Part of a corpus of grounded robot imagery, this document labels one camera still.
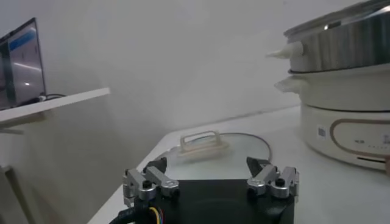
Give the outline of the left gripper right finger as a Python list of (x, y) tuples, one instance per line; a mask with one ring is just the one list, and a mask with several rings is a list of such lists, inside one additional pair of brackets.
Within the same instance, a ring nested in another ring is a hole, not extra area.
[(299, 172), (295, 167), (282, 171), (266, 159), (247, 157), (251, 177), (247, 180), (247, 192), (253, 197), (270, 194), (277, 199), (299, 196)]

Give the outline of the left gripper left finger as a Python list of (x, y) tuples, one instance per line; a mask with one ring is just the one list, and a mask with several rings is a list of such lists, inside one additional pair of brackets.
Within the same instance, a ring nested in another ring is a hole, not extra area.
[(159, 193), (163, 198), (177, 199), (180, 195), (178, 180), (165, 175), (168, 167), (166, 157), (149, 161), (144, 169), (126, 169), (122, 176), (122, 191), (124, 204), (131, 207), (136, 199), (152, 201)]

